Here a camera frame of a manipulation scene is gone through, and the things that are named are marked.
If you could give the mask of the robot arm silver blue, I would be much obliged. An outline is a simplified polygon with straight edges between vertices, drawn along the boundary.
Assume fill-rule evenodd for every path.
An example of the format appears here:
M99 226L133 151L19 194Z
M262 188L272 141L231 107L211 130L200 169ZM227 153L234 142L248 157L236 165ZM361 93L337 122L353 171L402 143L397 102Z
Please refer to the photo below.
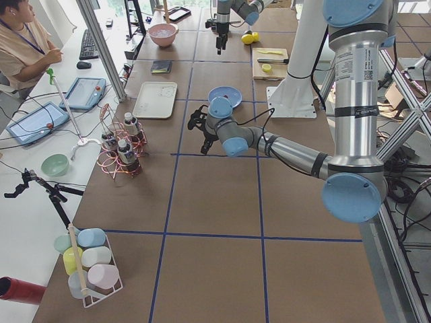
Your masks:
M378 52L395 41L396 1L305 1L285 79L271 89L276 117L312 115L314 65L324 44L334 52L335 153L330 156L263 127L242 127L228 99L218 96L207 112L192 113L188 127L203 132L207 153L219 141L230 157L256 149L303 174L325 181L321 193L336 218L361 223L373 218L387 195L384 163L376 154L379 113Z

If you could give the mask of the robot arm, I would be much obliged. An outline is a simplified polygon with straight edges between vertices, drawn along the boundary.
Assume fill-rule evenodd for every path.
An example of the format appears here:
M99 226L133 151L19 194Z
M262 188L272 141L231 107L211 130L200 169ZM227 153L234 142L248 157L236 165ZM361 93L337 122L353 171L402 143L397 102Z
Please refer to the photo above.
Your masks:
M217 1L215 15L205 22L206 28L211 28L217 34L215 47L217 54L221 55L226 49L230 28L230 12L236 12L246 24L252 26L259 19L259 14L270 4L272 0L223 0Z

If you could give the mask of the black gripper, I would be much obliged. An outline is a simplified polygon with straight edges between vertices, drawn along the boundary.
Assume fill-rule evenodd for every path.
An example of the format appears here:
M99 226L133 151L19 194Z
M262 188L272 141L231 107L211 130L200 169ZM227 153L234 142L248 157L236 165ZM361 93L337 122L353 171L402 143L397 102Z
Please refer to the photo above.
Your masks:
M201 146L201 154L207 155L214 141L218 141L217 135L210 133L206 129L206 120L208 113L202 111L203 108L207 108L208 105L203 104L198 109L196 109L191 115L187 123L187 128L192 131L194 128L199 129L203 132L205 140Z
M219 22L217 19L208 19L205 22L205 27L209 28L212 32L218 34L216 37L215 47L217 54L221 55L222 51L226 49L227 35L229 32L229 22Z

